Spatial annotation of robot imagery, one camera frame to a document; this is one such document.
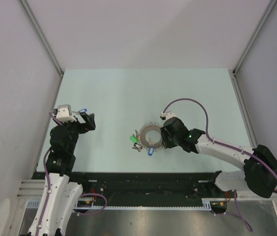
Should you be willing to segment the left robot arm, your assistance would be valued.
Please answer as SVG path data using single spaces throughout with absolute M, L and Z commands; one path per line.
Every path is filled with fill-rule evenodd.
M 29 236 L 63 236 L 79 196 L 89 193 L 88 182 L 71 182 L 75 164 L 74 150 L 81 134 L 96 128 L 95 115 L 81 112 L 84 120 L 55 117 L 57 126 L 50 131 L 50 147 L 44 158 L 45 183 L 35 218 L 28 230 Z

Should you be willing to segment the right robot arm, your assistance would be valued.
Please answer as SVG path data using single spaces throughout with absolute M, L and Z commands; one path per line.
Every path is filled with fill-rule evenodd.
M 185 152 L 209 155 L 239 168 L 234 172 L 215 173 L 213 182 L 208 184 L 208 192 L 213 197 L 234 189 L 249 189 L 267 199 L 277 193 L 277 159 L 264 145 L 256 148 L 232 146 L 209 139 L 202 130 L 188 130 L 177 117 L 164 120 L 161 136 L 166 149 L 181 147 Z

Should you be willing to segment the key with blue tag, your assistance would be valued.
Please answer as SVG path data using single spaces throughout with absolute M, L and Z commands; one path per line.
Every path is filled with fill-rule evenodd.
M 78 111 L 72 111 L 72 114 L 75 114 L 75 115 L 81 115 L 81 114 L 86 114 L 87 113 L 87 109 L 81 109 L 81 110 L 78 110 Z

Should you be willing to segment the key with black tag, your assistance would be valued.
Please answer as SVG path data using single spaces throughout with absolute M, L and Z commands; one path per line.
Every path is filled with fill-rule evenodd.
M 141 152 L 143 147 L 139 143 L 134 143 L 132 149 L 137 150 L 138 152 Z

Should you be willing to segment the key with green tag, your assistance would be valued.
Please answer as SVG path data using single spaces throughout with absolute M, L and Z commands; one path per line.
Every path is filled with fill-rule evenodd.
M 138 143 L 138 142 L 139 142 L 139 140 L 136 138 L 135 135 L 130 136 L 130 140 L 131 140 L 133 143 Z

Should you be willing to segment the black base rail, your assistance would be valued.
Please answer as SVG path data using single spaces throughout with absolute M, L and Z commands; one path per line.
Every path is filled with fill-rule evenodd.
M 228 201 L 231 190 L 218 189 L 215 173 L 83 173 L 73 172 L 71 181 L 83 185 L 84 193 L 105 196 L 96 205 L 109 207 L 200 207 L 203 199 Z

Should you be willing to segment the large metal keyring disc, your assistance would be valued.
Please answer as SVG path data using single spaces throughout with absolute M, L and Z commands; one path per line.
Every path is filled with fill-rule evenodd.
M 138 132 L 139 143 L 145 148 L 160 151 L 164 148 L 161 137 L 162 126 L 155 122 L 146 123 Z

